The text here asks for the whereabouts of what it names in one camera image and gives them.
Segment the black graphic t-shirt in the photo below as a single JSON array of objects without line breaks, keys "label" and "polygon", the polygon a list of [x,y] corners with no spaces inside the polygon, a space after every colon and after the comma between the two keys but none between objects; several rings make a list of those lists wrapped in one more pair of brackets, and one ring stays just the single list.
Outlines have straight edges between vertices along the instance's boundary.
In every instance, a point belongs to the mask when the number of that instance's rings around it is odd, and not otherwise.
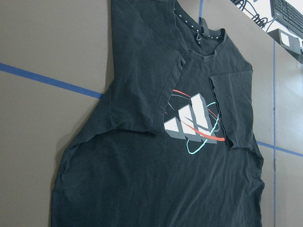
[{"label": "black graphic t-shirt", "polygon": [[53,227],[259,227],[252,65],[176,0],[111,2],[114,80],[65,150]]}]

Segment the grey box on desk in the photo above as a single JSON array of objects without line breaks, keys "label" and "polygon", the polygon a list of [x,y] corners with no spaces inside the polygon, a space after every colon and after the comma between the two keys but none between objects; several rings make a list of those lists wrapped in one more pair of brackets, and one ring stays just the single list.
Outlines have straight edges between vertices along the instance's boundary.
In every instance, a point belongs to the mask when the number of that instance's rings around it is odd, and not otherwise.
[{"label": "grey box on desk", "polygon": [[300,56],[303,53],[302,48],[299,44],[299,39],[289,35],[288,33],[282,31],[281,29],[275,29],[267,32],[281,47],[283,47],[290,54],[295,56]]}]

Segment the black computer keyboard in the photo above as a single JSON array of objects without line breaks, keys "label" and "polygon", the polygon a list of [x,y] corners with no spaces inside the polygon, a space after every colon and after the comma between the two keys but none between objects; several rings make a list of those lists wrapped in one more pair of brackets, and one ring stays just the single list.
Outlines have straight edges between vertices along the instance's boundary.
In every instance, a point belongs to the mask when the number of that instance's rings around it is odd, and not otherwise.
[{"label": "black computer keyboard", "polygon": [[270,0],[271,15],[296,34],[303,34],[303,15],[286,0]]}]

